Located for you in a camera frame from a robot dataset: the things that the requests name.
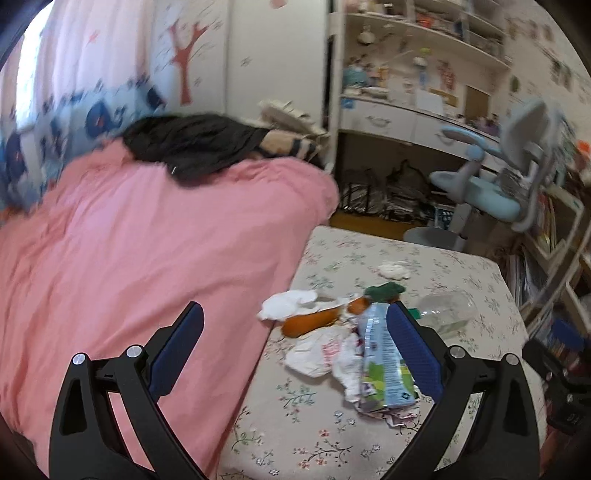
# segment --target desk drawer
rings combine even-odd
[[[441,132],[443,127],[452,125],[453,124],[446,122],[445,120],[421,115],[419,113],[417,114],[417,127],[414,134],[414,143],[467,159],[468,156],[466,153],[468,151],[468,144],[447,138]],[[497,142],[492,141],[489,138],[486,140],[492,146],[498,147]],[[483,165],[491,170],[501,171],[505,167],[505,162],[487,154]]]
[[[345,99],[340,127],[405,142],[413,140],[417,114],[403,108]]]

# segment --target pink bedsheet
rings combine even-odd
[[[0,411],[47,472],[72,355],[117,356],[195,300],[204,332],[159,405],[211,474],[268,336],[255,315],[290,285],[310,232],[336,207],[335,183],[282,158],[245,160],[184,189],[129,155],[116,141],[76,160],[31,218],[0,230]],[[137,440],[130,451],[145,463]]]

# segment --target blue sticker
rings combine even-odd
[[[355,100],[352,98],[342,98],[340,100],[340,105],[342,108],[346,108],[347,110],[353,110],[355,108]]]

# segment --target blue office chair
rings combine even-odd
[[[500,150],[491,146],[483,136],[466,128],[445,127],[442,133],[447,138],[470,145],[467,150],[468,161],[457,172],[433,172],[430,180],[447,192],[447,197],[458,205],[468,204],[498,222],[510,224],[514,232],[526,232],[537,217],[540,189],[550,183],[551,174],[555,172],[555,150],[561,119],[559,110],[550,109],[542,99],[528,103],[504,125]],[[500,158],[523,175],[530,171],[532,162],[537,165],[525,202],[512,197],[497,183],[477,176],[486,154]],[[420,227],[409,230],[404,240],[461,251],[465,248],[466,240],[470,240],[464,238],[461,230]]]

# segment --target desk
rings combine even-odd
[[[461,289],[472,296],[479,317],[449,345],[462,345],[482,358],[521,353],[527,333],[519,311],[498,266],[480,257],[318,227],[292,288],[318,288],[338,296],[380,285],[384,279],[376,267],[384,260],[410,263],[413,276],[401,296],[409,308],[429,293]],[[419,421],[390,429],[381,420],[360,416],[331,376],[313,380],[288,370],[283,362],[293,344],[279,327],[272,331],[223,448],[218,480],[378,479],[410,443],[431,408],[431,398],[421,396]],[[524,369],[543,440],[541,379],[527,364]],[[441,465],[460,453],[479,401],[478,395],[470,399]]]
[[[343,95],[341,98],[339,130],[342,132],[368,134],[422,145],[467,160],[468,145],[445,137],[441,133],[443,127],[467,128],[485,137],[494,147],[499,146],[498,138],[444,116],[386,100],[354,95]],[[488,154],[483,165],[497,173],[506,167],[505,162]]]

